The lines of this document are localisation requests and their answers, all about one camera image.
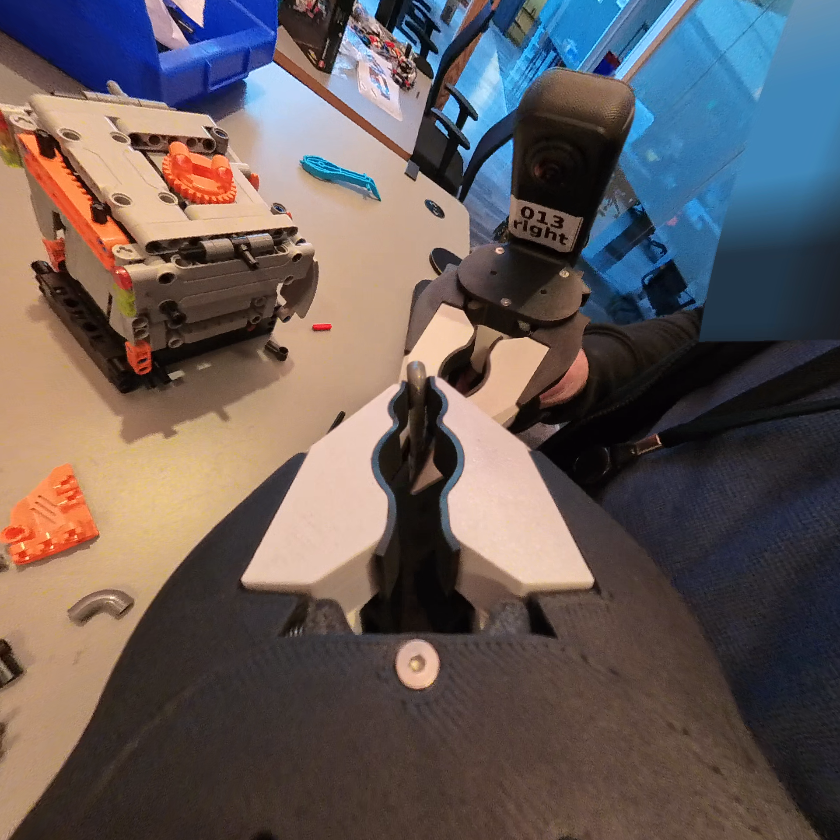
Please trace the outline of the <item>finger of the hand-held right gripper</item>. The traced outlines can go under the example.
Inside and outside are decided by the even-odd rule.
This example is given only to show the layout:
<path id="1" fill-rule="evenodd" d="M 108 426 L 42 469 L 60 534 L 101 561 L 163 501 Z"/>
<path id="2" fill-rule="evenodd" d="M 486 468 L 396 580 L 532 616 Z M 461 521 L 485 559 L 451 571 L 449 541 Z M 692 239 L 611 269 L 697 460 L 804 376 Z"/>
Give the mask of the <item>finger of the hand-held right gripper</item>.
<path id="1" fill-rule="evenodd" d="M 484 372 L 474 367 L 471 357 L 477 328 L 467 316 L 433 316 L 413 348 L 403 357 L 401 381 L 407 382 L 407 367 L 423 363 L 428 378 L 446 382 L 466 395 L 484 385 Z"/>
<path id="2" fill-rule="evenodd" d="M 499 425 L 509 427 L 519 414 L 518 399 L 549 352 L 532 338 L 509 338 L 478 329 L 459 391 Z"/>

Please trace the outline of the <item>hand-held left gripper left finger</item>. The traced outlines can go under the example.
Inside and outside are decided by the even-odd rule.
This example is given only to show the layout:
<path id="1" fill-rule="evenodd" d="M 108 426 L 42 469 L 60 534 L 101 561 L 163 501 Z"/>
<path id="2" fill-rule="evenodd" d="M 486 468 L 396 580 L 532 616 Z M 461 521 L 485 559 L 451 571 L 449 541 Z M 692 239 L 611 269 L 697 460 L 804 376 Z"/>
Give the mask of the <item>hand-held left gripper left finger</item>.
<path id="1" fill-rule="evenodd" d="M 240 579 L 249 591 L 338 603 L 353 631 L 396 582 L 387 553 L 407 477 L 406 383 L 391 385 L 310 447 Z"/>

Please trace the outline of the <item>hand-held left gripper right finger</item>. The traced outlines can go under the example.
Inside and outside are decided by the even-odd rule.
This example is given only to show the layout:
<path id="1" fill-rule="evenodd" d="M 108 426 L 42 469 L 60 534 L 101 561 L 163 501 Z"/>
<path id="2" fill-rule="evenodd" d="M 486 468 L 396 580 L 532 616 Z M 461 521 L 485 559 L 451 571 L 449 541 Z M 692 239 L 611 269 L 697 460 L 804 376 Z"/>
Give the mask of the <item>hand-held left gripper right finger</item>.
<path id="1" fill-rule="evenodd" d="M 445 381 L 427 384 L 434 573 L 477 612 L 537 595 L 589 592 L 585 561 L 531 450 Z"/>

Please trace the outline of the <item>dark grey elbow connector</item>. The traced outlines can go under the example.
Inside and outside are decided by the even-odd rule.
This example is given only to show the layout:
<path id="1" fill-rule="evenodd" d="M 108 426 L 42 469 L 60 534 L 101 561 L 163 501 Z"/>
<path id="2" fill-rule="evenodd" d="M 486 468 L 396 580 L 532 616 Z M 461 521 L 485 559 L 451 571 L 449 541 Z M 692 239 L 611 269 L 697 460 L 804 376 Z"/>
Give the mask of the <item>dark grey elbow connector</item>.
<path id="1" fill-rule="evenodd" d="M 405 371 L 408 394 L 408 416 L 412 423 L 425 422 L 427 414 L 428 375 L 425 364 L 419 360 L 408 362 Z"/>

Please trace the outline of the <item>dark grey axle pin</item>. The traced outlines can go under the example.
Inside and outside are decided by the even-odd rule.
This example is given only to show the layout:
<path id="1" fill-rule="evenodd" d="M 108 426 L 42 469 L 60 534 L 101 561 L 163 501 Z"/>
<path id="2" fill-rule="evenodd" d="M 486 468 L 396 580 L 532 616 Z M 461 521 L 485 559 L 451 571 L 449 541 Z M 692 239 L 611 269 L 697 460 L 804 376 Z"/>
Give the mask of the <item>dark grey axle pin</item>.
<path id="1" fill-rule="evenodd" d="M 409 413 L 407 427 L 407 464 L 408 488 L 411 495 L 419 494 L 425 488 L 423 470 L 429 458 L 429 449 L 433 443 L 433 433 L 427 415 L 427 409 L 419 408 Z"/>

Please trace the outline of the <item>grey elbow connector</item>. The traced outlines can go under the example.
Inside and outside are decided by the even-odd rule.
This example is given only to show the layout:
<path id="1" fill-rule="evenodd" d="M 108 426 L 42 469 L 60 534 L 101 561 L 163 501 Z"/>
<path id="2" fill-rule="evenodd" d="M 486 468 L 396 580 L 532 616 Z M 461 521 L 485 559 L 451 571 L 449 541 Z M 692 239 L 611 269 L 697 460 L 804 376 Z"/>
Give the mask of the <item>grey elbow connector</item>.
<path id="1" fill-rule="evenodd" d="M 121 619 L 134 606 L 134 598 L 126 591 L 114 588 L 94 591 L 84 595 L 67 610 L 69 620 L 76 625 L 84 625 L 93 617 L 107 615 L 115 620 Z"/>

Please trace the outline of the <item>person's right forearm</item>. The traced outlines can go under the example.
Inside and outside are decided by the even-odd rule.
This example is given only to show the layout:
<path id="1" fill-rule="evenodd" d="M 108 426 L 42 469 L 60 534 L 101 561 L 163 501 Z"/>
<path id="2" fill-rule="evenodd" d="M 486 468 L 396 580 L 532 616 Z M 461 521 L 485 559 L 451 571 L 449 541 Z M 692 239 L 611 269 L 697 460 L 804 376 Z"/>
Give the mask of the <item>person's right forearm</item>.
<path id="1" fill-rule="evenodd" d="M 570 416 L 582 417 L 605 405 L 658 364 L 696 344 L 703 315 L 704 307 L 698 306 L 626 326 L 589 325 L 582 342 L 589 373 L 569 404 Z"/>

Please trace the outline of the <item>person's right hand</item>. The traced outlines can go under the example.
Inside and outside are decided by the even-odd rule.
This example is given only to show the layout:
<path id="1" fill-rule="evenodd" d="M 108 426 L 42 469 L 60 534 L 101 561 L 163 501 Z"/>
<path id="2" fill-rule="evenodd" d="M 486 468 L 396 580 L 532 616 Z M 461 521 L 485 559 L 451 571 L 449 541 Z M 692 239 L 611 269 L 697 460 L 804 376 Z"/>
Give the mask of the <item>person's right hand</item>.
<path id="1" fill-rule="evenodd" d="M 581 349 L 557 384 L 541 394 L 540 407 L 549 409 L 571 402 L 584 390 L 589 374 L 590 364 L 585 351 Z"/>

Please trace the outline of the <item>window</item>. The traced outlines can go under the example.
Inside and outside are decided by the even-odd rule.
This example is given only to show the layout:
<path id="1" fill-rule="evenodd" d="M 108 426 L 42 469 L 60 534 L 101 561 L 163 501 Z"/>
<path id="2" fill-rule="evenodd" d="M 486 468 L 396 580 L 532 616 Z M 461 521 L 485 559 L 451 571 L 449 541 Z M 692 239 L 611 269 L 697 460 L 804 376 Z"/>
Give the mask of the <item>window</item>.
<path id="1" fill-rule="evenodd" d="M 635 117 L 581 255 L 594 320 L 630 323 L 707 297 L 723 221 L 785 1 L 536 2 L 511 105 L 551 67 L 628 84 Z"/>

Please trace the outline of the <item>black office chair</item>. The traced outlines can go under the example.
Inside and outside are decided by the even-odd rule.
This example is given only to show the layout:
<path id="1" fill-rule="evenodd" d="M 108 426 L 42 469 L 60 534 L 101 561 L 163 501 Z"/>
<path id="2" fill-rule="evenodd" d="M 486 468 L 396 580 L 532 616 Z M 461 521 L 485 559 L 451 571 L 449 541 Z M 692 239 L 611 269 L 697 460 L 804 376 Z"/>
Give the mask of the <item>black office chair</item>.
<path id="1" fill-rule="evenodd" d="M 456 84 L 446 78 L 456 60 L 466 57 L 488 30 L 494 14 L 492 2 L 485 2 L 446 48 L 429 89 L 409 158 L 408 173 L 422 173 L 459 201 L 467 197 L 484 164 L 512 141 L 517 123 L 517 114 L 509 113 L 472 146 L 466 124 L 478 120 L 478 111 Z"/>

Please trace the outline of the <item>teal plastic tool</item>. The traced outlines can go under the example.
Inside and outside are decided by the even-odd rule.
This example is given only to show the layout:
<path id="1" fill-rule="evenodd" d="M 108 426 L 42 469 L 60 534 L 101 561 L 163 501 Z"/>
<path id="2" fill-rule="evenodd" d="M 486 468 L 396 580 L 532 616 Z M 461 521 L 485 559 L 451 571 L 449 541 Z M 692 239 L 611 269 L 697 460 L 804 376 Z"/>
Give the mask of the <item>teal plastic tool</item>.
<path id="1" fill-rule="evenodd" d="M 357 187 L 365 194 L 372 196 L 376 201 L 380 202 L 382 200 L 374 179 L 365 173 L 347 170 L 320 156 L 312 154 L 301 157 L 300 166 L 304 172 L 320 181 Z"/>

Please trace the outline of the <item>orange panel piece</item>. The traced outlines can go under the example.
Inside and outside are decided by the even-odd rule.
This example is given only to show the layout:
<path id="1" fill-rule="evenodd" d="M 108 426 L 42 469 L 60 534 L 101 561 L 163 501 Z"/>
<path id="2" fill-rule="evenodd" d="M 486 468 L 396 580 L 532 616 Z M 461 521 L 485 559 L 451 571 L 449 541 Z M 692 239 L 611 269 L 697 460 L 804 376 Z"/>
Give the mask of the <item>orange panel piece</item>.
<path id="1" fill-rule="evenodd" d="M 92 541 L 99 536 L 74 469 L 54 468 L 19 501 L 1 531 L 9 559 L 31 564 Z"/>

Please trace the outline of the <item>grey white toy robot model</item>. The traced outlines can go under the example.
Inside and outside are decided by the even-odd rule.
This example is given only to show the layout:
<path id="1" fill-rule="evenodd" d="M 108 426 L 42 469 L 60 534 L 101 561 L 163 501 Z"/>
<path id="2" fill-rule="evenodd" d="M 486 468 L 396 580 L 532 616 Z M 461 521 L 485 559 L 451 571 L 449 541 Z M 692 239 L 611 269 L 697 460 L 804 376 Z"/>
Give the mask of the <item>grey white toy robot model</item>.
<path id="1" fill-rule="evenodd" d="M 120 393 L 304 318 L 319 263 L 207 114 L 108 92 L 2 105 L 47 252 L 41 293 Z"/>

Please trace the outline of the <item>blue storage bin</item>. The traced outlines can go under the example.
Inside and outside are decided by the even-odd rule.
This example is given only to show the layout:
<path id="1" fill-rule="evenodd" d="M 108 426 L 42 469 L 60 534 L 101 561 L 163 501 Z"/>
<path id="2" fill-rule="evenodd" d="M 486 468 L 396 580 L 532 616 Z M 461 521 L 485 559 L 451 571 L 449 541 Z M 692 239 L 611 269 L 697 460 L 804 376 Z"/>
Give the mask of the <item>blue storage bin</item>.
<path id="1" fill-rule="evenodd" d="M 273 60 L 278 1 L 2 1 L 2 31 L 94 91 L 180 106 Z"/>

